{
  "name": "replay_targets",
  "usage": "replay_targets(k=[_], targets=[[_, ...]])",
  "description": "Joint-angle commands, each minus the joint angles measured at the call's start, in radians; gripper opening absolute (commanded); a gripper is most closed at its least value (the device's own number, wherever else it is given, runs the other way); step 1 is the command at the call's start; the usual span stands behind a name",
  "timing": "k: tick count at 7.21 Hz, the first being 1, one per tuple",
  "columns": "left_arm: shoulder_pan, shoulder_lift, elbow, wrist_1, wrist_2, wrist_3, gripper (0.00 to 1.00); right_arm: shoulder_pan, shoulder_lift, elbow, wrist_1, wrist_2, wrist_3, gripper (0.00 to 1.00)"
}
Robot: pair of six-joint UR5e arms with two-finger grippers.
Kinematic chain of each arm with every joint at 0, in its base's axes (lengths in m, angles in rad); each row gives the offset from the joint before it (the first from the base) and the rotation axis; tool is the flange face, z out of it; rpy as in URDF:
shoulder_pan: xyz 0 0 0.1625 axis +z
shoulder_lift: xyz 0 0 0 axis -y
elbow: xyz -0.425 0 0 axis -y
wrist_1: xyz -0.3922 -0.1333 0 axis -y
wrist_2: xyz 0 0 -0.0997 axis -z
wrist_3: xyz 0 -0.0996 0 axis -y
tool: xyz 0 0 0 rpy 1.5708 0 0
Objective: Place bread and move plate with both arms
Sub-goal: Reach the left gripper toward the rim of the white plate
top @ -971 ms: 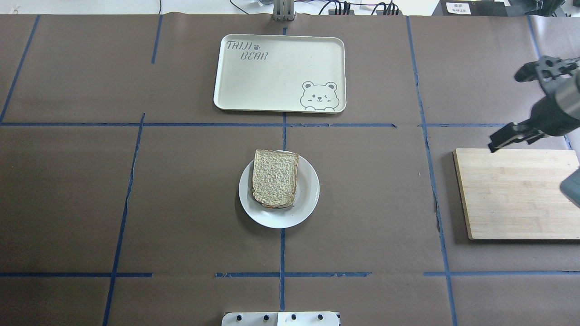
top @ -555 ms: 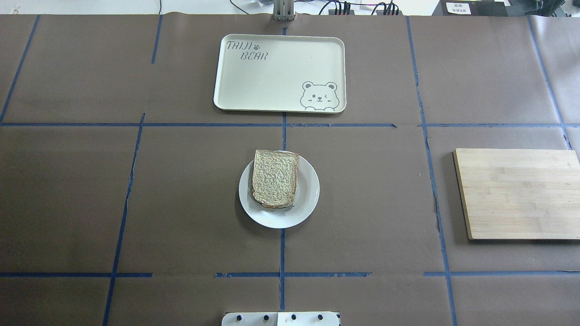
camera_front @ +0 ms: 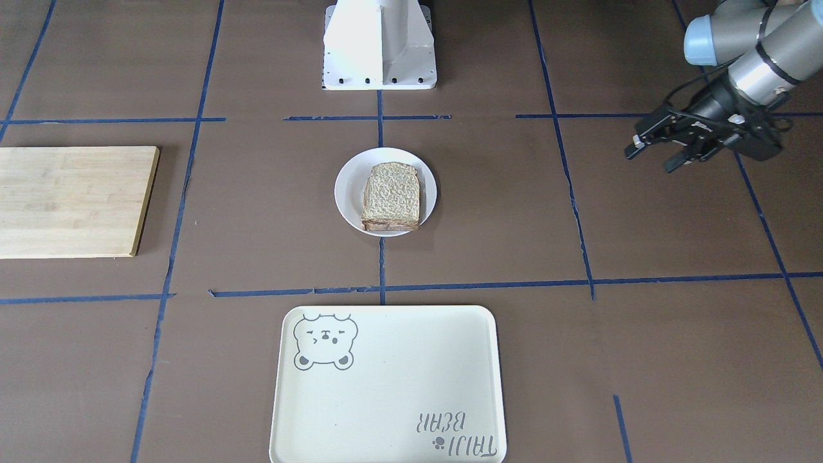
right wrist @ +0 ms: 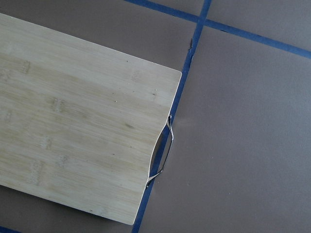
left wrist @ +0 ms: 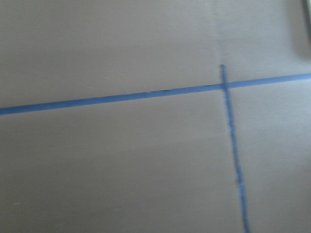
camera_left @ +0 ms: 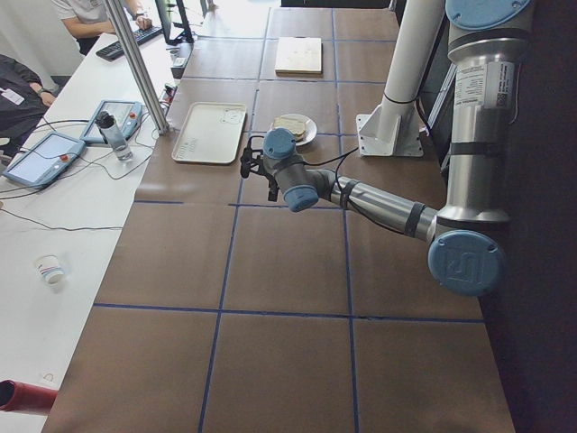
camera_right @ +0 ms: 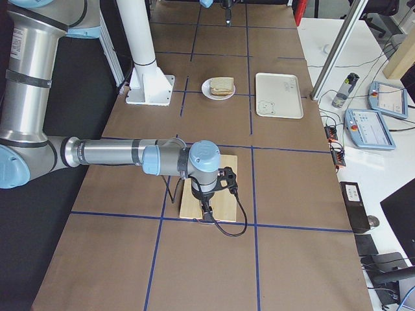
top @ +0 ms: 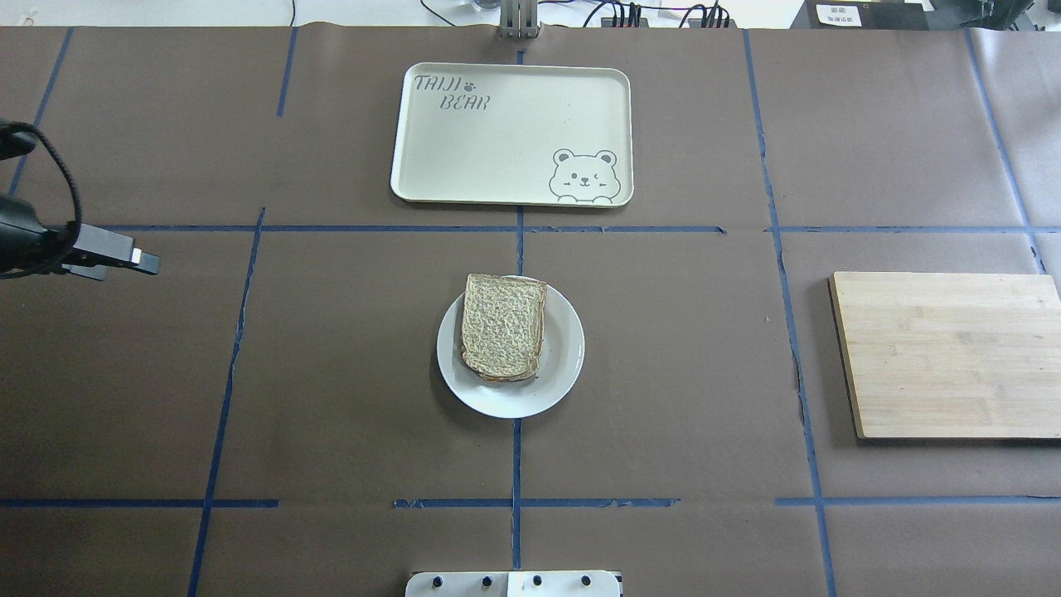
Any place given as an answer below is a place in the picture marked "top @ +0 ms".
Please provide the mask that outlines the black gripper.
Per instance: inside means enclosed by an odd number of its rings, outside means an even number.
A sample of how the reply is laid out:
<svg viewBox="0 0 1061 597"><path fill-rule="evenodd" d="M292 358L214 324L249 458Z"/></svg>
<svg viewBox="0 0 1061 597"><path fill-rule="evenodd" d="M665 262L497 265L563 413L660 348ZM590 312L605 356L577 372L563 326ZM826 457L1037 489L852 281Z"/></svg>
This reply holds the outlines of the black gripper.
<svg viewBox="0 0 1061 597"><path fill-rule="evenodd" d="M27 201L2 194L1 269L3 279L34 274L74 274L104 280L109 268L158 275L157 254L135 249L135 240L87 224L49 228Z"/></svg>

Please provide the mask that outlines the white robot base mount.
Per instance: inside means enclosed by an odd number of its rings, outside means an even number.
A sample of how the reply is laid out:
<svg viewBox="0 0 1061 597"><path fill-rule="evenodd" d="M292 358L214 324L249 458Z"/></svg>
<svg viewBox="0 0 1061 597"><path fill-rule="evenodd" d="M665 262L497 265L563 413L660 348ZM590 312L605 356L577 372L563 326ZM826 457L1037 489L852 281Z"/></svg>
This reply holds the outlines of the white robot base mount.
<svg viewBox="0 0 1061 597"><path fill-rule="evenodd" d="M613 570L422 570L405 596L623 596Z"/></svg>

